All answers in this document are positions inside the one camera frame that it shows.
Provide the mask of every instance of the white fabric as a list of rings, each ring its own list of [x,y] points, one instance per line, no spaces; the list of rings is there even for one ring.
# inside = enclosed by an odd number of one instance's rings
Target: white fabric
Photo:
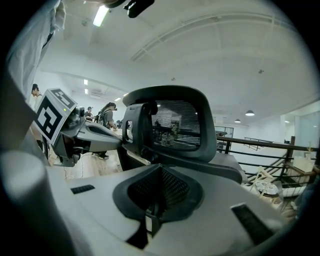
[[[39,95],[38,97],[36,97],[35,103],[34,103],[34,108],[33,108],[34,111],[36,111],[38,109],[39,104],[41,102],[41,99],[42,99],[42,95]]]
[[[19,46],[8,61],[8,70],[13,81],[26,98],[26,102],[29,102],[31,96],[37,67],[49,46],[47,38],[55,29],[64,27],[65,17],[63,1],[58,1],[54,9],[41,15],[41,18],[19,42]]]

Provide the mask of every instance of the mesh panel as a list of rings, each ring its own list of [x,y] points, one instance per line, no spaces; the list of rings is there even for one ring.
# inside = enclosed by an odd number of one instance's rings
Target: mesh panel
[[[164,169],[153,171],[128,188],[128,196],[141,209],[146,210],[158,201],[163,211],[169,210],[186,199],[189,186]]]
[[[186,199],[189,187],[166,170],[162,170],[163,195],[167,209]]]
[[[200,124],[196,109],[183,100],[156,102],[158,112],[152,115],[154,145],[181,151],[200,147]]]

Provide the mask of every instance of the ceiling light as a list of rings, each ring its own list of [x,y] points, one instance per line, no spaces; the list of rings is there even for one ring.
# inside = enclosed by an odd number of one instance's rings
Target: ceiling light
[[[252,111],[252,110],[248,110],[246,113],[245,113],[246,116],[248,117],[252,117],[255,115],[255,113]]]
[[[93,20],[93,25],[100,27],[109,9],[104,5],[100,6]]]

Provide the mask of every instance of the white wall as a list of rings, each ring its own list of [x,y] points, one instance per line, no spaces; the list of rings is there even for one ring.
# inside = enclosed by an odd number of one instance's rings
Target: white wall
[[[271,148],[271,147],[263,147],[262,149],[259,149],[258,151],[256,151],[252,148],[249,148],[248,146],[245,146],[243,144],[237,144],[237,143],[232,143],[231,148],[233,151],[258,154],[262,156],[282,157],[286,153],[285,149]],[[230,153],[230,155],[233,155],[234,158],[240,163],[249,163],[249,164],[256,164],[256,165],[269,166],[277,160],[276,158],[267,158],[267,157],[252,156],[252,155],[237,154],[237,153]],[[241,164],[240,166],[247,173],[256,173],[258,171],[257,166],[251,166],[251,165],[245,165],[245,164]]]
[[[93,107],[92,114],[95,116],[98,112],[109,103],[107,100],[92,98],[89,94],[79,93],[73,91],[71,97],[75,102],[77,102],[78,106],[84,107],[87,109],[88,107]],[[115,102],[117,111],[113,112],[113,120],[116,122],[117,120],[122,120],[125,116],[126,106],[122,102]]]
[[[319,112],[319,111],[320,111],[320,100],[313,102],[307,106],[304,106],[300,109],[297,109],[295,111],[292,111],[289,114],[294,116],[305,116],[305,115],[309,115],[311,113]]]
[[[45,94],[47,89],[60,88],[68,96],[72,97],[72,89],[68,86],[68,84],[65,81],[61,79],[61,76],[58,74],[38,70],[35,73],[33,83],[38,85],[42,95]],[[30,97],[30,106],[35,105],[35,99],[36,97]]]
[[[285,124],[285,140],[290,141],[291,136],[295,136],[295,124],[292,122]]]
[[[284,143],[285,131],[281,117],[275,116],[250,124],[247,130],[247,137]]]

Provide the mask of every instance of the metal railing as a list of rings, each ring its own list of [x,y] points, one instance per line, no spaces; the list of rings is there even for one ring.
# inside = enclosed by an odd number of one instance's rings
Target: metal railing
[[[301,187],[305,186],[306,184],[313,183],[314,179],[316,177],[316,173],[302,173],[302,171],[296,172],[298,170],[294,170],[292,164],[290,163],[291,160],[293,160],[293,152],[294,151],[309,151],[308,148],[303,146],[295,146],[295,137],[291,137],[290,144],[280,144],[275,143],[272,141],[262,141],[262,140],[247,140],[247,139],[238,139],[238,138],[227,138],[227,137],[220,137],[217,136],[218,141],[222,141],[226,143],[225,149],[220,149],[220,151],[224,151],[225,154],[234,153],[234,154],[242,154],[242,155],[248,155],[253,157],[262,157],[262,158],[273,158],[276,159],[271,165],[263,165],[263,164],[255,164],[255,163],[247,163],[247,162],[239,162],[241,165],[247,165],[247,166],[262,166],[263,169],[272,176],[272,178],[268,180],[268,182],[271,183],[279,183],[281,182],[282,187],[282,196],[283,197],[294,197],[297,196],[301,192]],[[257,146],[257,147],[269,147],[269,148],[275,148],[275,149],[285,149],[286,153],[282,156],[274,156],[274,155],[262,155],[262,154],[254,154],[254,153],[245,153],[245,152],[239,152],[231,150],[231,143],[237,143],[237,144],[247,144],[249,146]],[[311,148],[313,152],[316,152],[316,157],[312,158],[312,160],[315,160],[315,166],[319,166],[320,164],[320,150],[319,148]],[[248,182],[244,184],[245,186],[253,186],[254,180],[257,177],[257,173],[249,173],[244,172],[248,177]],[[261,179],[266,179],[266,177],[262,174]],[[283,200],[283,204],[280,208],[280,212],[284,213],[287,209],[287,206],[289,205],[290,200],[286,199]]]
[[[285,166],[285,163],[289,163],[291,160],[293,160],[293,151],[308,151],[307,147],[304,146],[295,146],[295,137],[291,137],[290,144],[281,144],[276,143],[273,141],[268,140],[262,140],[262,139],[253,139],[248,138],[247,139],[239,139],[239,138],[228,138],[228,137],[222,137],[217,136],[216,137],[218,141],[225,142],[226,146],[225,149],[220,149],[220,151],[224,152],[225,154],[234,153],[234,154],[242,154],[247,156],[254,156],[254,157],[262,157],[262,158],[274,158],[276,161],[272,163],[271,165],[265,165],[265,164],[255,164],[255,163],[247,163],[247,162],[239,162],[240,165],[247,165],[247,166],[262,166],[268,173],[272,172],[275,173],[279,169],[281,169],[280,175],[274,176],[276,177],[277,181],[284,181],[284,177],[286,180],[288,178],[294,178],[297,177],[297,175],[288,175],[286,170],[290,169],[288,166]],[[253,153],[245,153],[245,152],[239,152],[231,150],[231,143],[237,143],[237,144],[243,144],[243,145],[249,145],[249,146],[256,146],[256,147],[268,147],[268,148],[274,148],[274,149],[284,149],[286,150],[285,155],[283,156],[274,156],[274,155],[262,155],[262,154],[253,154]],[[312,158],[312,160],[315,160],[315,165],[320,164],[320,153],[319,148],[311,148],[313,152],[316,152],[316,158]],[[255,176],[256,173],[248,173],[245,172],[248,176]]]
[[[258,138],[250,138],[250,137],[244,137],[247,141],[254,141],[254,142],[267,142],[267,143],[274,143],[273,141],[264,140],[264,139],[258,139]],[[263,148],[263,146],[258,145],[251,145],[251,144],[243,144],[246,147],[249,147],[249,149],[253,149],[255,151],[258,151]]]

